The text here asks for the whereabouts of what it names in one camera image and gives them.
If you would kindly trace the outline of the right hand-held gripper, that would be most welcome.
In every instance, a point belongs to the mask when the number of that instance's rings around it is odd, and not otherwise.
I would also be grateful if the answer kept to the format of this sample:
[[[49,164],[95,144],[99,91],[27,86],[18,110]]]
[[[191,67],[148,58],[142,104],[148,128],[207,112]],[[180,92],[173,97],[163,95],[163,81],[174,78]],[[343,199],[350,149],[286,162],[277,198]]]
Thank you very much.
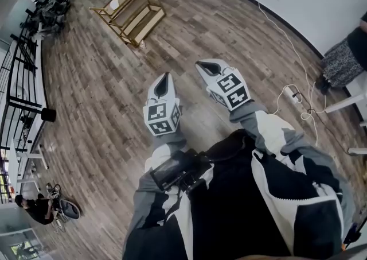
[[[196,69],[206,83],[210,96],[229,111],[233,111],[248,102],[251,97],[239,70],[228,67],[229,64],[221,59],[203,59],[196,62]]]

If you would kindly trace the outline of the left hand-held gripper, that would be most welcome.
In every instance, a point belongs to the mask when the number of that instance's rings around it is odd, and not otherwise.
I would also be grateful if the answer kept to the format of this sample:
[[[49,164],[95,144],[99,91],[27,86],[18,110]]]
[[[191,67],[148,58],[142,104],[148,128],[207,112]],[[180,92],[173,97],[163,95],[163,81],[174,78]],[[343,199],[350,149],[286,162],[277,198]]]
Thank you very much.
[[[173,77],[165,72],[149,87],[143,107],[145,125],[153,136],[176,132],[182,115],[179,105]]]

